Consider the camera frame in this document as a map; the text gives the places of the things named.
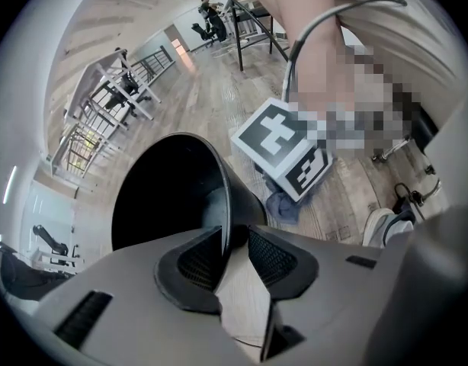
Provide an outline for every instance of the person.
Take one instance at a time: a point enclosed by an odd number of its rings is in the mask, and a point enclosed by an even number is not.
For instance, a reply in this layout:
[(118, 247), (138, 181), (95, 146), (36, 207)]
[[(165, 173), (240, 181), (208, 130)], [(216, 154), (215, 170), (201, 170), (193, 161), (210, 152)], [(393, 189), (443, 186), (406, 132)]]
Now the person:
[(36, 270), (18, 259), (13, 248), (0, 242), (0, 291), (22, 300), (39, 301), (73, 275)]
[(223, 42), (227, 38), (226, 25), (222, 21), (217, 12), (218, 7), (222, 7), (222, 3), (210, 3), (210, 0), (201, 0), (202, 5), (200, 6), (201, 14), (204, 19), (208, 19), (212, 24), (213, 31), (216, 33), (217, 38), (220, 42)]
[[(121, 50), (121, 49), (122, 49), (121, 47), (116, 47), (115, 51), (117, 52), (118, 50)], [(127, 50), (124, 50), (121, 54), (124, 59), (127, 59)], [(123, 61), (120, 61), (120, 64), (122, 66), (122, 69), (128, 69), (127, 65)], [(131, 76), (130, 72), (122, 76), (119, 86), (123, 88), (123, 90), (129, 95), (133, 94), (134, 92), (139, 91), (139, 86), (134, 80), (134, 78)], [(115, 88), (113, 88), (112, 91), (114, 92), (114, 94), (113, 96), (111, 96), (109, 101), (105, 104), (104, 108), (106, 110), (111, 110), (118, 104), (121, 104), (121, 106), (124, 107), (124, 104), (128, 103), (131, 116), (137, 117), (137, 114), (135, 112), (136, 107), (134, 106), (134, 104), (131, 104), (130, 102), (128, 102), (126, 97), (122, 95), (120, 92), (118, 92)], [(150, 96), (142, 95), (136, 99), (136, 102), (140, 103), (141, 101), (150, 101), (150, 100), (151, 100)]]
[[(260, 0), (284, 27), (291, 46), (314, 18), (335, 6), (362, 1)], [(441, 128), (468, 103), (468, 49), (459, 32), (435, 0), (404, 1), (405, 5), (380, 2), (349, 9), (323, 21), (309, 35), (297, 60), (298, 88), (293, 88), (299, 110), (315, 111), (312, 115), (328, 126), (331, 104), (346, 111), (373, 111), (380, 104), (398, 107), (403, 103), (398, 96), (405, 92), (396, 88), (407, 88), (412, 95), (409, 106), (421, 106)], [(303, 9), (294, 2), (303, 2)], [(368, 60), (373, 66), (364, 67), (362, 74), (355, 58), (347, 58), (342, 25), (362, 42), (368, 57), (370, 53), (371, 60), (365, 58), (363, 67)], [(378, 91), (380, 100), (361, 101), (362, 95)], [(411, 211), (402, 216), (386, 208), (376, 210), (367, 219), (363, 244), (384, 247), (394, 235), (413, 229), (414, 222)]]

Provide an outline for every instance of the vent grille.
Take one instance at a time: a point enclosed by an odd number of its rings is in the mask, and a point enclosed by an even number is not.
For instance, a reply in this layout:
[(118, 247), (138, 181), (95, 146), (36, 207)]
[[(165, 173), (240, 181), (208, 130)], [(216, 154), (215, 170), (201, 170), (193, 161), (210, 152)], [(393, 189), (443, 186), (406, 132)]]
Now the vent grille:
[(90, 292), (55, 333), (64, 342), (79, 349), (111, 300), (112, 296), (109, 294)]
[(219, 230), (182, 253), (178, 270), (192, 284), (214, 291), (223, 273), (222, 232)]
[(288, 276), (297, 266), (295, 256), (253, 231), (249, 233), (249, 259), (266, 287)]

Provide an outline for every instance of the white wall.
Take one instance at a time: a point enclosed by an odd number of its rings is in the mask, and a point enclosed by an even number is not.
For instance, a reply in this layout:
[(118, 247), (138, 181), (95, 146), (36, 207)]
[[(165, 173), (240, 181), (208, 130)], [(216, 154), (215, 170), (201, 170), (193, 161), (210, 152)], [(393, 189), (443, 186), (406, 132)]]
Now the white wall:
[[(0, 45), (0, 234), (19, 250), (24, 204), (40, 158), (46, 155), (50, 78), (57, 55), (88, 0), (30, 0)], [(7, 204), (5, 186), (18, 167)]]
[(185, 48), (185, 50), (188, 50), (188, 45), (181, 36), (181, 34), (178, 32), (176, 26), (172, 24), (171, 26), (168, 26), (166, 29), (164, 29), (164, 32), (171, 42), (173, 42), (174, 40), (178, 40), (181, 43), (181, 45)]
[(27, 257), (37, 247), (41, 251), (51, 252), (44, 240), (32, 232), (34, 225), (42, 225), (57, 242), (64, 242), (68, 246), (71, 256), (74, 204), (73, 199), (33, 181), (22, 216), (21, 252), (26, 252), (24, 254)]
[(164, 31), (159, 31), (142, 45), (133, 55), (134, 59), (140, 60), (153, 54), (160, 46), (163, 46), (172, 59), (178, 59), (179, 55), (166, 36)]
[(282, 34), (286, 33), (285, 29), (281, 27), (281, 24), (279, 24), (275, 19), (273, 19), (273, 32)]
[(203, 29), (205, 29), (205, 20), (202, 18), (202, 15), (198, 13), (198, 7), (185, 12), (173, 20), (173, 24), (178, 29), (178, 32), (183, 37), (190, 50), (196, 49), (205, 43), (199, 33), (191, 29), (191, 25), (193, 23), (198, 23)]

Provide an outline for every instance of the office chair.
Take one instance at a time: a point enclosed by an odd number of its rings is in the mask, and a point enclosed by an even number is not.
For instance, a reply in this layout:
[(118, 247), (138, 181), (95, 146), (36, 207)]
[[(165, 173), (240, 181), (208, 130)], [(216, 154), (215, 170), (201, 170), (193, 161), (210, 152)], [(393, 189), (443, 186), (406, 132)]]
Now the office chair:
[[(130, 96), (139, 93), (139, 86), (136, 84), (135, 81), (131, 80), (130, 78), (126, 78), (125, 80), (123, 80), (121, 82), (121, 85), (123, 86), (124, 91), (127, 92), (127, 94), (129, 94)], [(120, 106), (123, 108), (125, 104), (127, 104), (130, 108), (131, 116), (137, 117), (137, 114), (134, 112), (136, 107), (134, 107), (133, 104), (128, 102), (127, 98), (124, 95), (122, 95), (116, 88), (110, 88), (108, 85), (106, 85), (105, 90), (112, 95), (109, 101), (104, 106), (106, 110), (112, 110), (118, 104), (120, 104)], [(144, 96), (144, 97), (137, 98), (136, 101), (139, 103), (140, 101), (150, 101), (150, 100), (151, 100), (150, 96)]]
[[(236, 44), (237, 44), (237, 53), (239, 58), (239, 68), (241, 72), (244, 70), (244, 66), (242, 65), (242, 50), (246, 47), (250, 47), (256, 43), (261, 42), (262, 40), (266, 40), (269, 38), (270, 40), (270, 54), (273, 51), (273, 45), (278, 49), (281, 53), (282, 57), (285, 58), (285, 61), (288, 61), (288, 56), (285, 53), (287, 48), (282, 48), (280, 44), (277, 42), (276, 38), (273, 36), (273, 17), (270, 13), (263, 7), (255, 8), (252, 10), (248, 10), (244, 5), (239, 3), (237, 0), (230, 0), (237, 8), (244, 11), (242, 14), (236, 14), (236, 10), (232, 10), (232, 21), (234, 23), (234, 31), (236, 33)], [(259, 18), (271, 17), (271, 28), (268, 30), (260, 21)], [(241, 47), (241, 40), (239, 38), (239, 26), (238, 23), (243, 21), (253, 20), (264, 32), (266, 37), (262, 37), (260, 40), (254, 40), (252, 42), (247, 43), (246, 45)]]
[(191, 25), (191, 29), (196, 33), (199, 33), (202, 40), (212, 40), (212, 42), (207, 44), (207, 47), (211, 47), (213, 45), (213, 42), (215, 41), (213, 39), (215, 36), (215, 33), (213, 31), (204, 30), (198, 23), (193, 23)]
[[(63, 242), (57, 242), (44, 228), (42, 225), (35, 225), (33, 226), (33, 233), (36, 236), (39, 236), (41, 239), (44, 240), (44, 242), (51, 247), (51, 250), (53, 254), (59, 255), (59, 256), (68, 256), (68, 246), (63, 243)], [(75, 244), (73, 246), (73, 251), (72, 251), (72, 258), (79, 258), (80, 255), (75, 255), (75, 248), (78, 247), (78, 244)], [(67, 265), (66, 262), (63, 260), (58, 260), (58, 265)]]

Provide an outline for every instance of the black chair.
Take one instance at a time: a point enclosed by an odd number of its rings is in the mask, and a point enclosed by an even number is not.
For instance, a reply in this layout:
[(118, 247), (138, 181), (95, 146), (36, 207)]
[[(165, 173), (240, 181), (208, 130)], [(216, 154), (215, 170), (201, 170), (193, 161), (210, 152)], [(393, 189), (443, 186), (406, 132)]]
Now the black chair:
[[(230, 0), (235, 7), (233, 7), (232, 10), (232, 21), (234, 22), (234, 31), (236, 33), (236, 44), (237, 44), (237, 53), (239, 57), (239, 68), (241, 71), (244, 70), (244, 67), (242, 65), (242, 50), (245, 49), (246, 47), (250, 47), (258, 42), (261, 42), (262, 40), (266, 40), (269, 38), (270, 40), (270, 54), (273, 50), (273, 45), (278, 49), (278, 51), (281, 53), (282, 57), (285, 58), (285, 61), (288, 61), (288, 56), (285, 53), (285, 50), (287, 48), (282, 48), (280, 44), (277, 42), (276, 38), (273, 35), (273, 17), (270, 15), (270, 13), (265, 9), (265, 8), (255, 8), (253, 10), (248, 10), (244, 5), (239, 3), (237, 0)], [(241, 14), (236, 13), (236, 8), (239, 8), (240, 10), (243, 11)], [(271, 28), (268, 30), (260, 21), (259, 18), (265, 18), (265, 17), (271, 17)], [(243, 22), (243, 21), (248, 21), (252, 20), (254, 21), (264, 32), (266, 37), (262, 37), (259, 40), (254, 40), (252, 42), (247, 43), (246, 45), (241, 47), (241, 40), (239, 38), (239, 25), (238, 23)]]
[(213, 45), (213, 42), (215, 41), (213, 39), (215, 36), (215, 33), (213, 31), (204, 30), (198, 23), (193, 23), (191, 25), (191, 29), (196, 33), (199, 33), (202, 40), (212, 40), (210, 44), (207, 44), (207, 47), (211, 47)]
[[(133, 81), (133, 79), (131, 80), (131, 78), (128, 78), (126, 76), (123, 77), (123, 81), (120, 83), (120, 86), (130, 96), (139, 93), (139, 86), (136, 84), (136, 82)], [(134, 111), (136, 107), (133, 104), (131, 104), (127, 100), (127, 98), (117, 90), (117, 88), (109, 86), (109, 85), (105, 85), (104, 89), (112, 95), (109, 101), (104, 106), (106, 110), (112, 110), (118, 104), (120, 104), (121, 107), (124, 107), (125, 104), (127, 104), (129, 106), (131, 116), (137, 117), (137, 114)], [(144, 96), (137, 98), (136, 102), (140, 103), (141, 101), (150, 101), (150, 100), (151, 100), (150, 96), (144, 95)]]

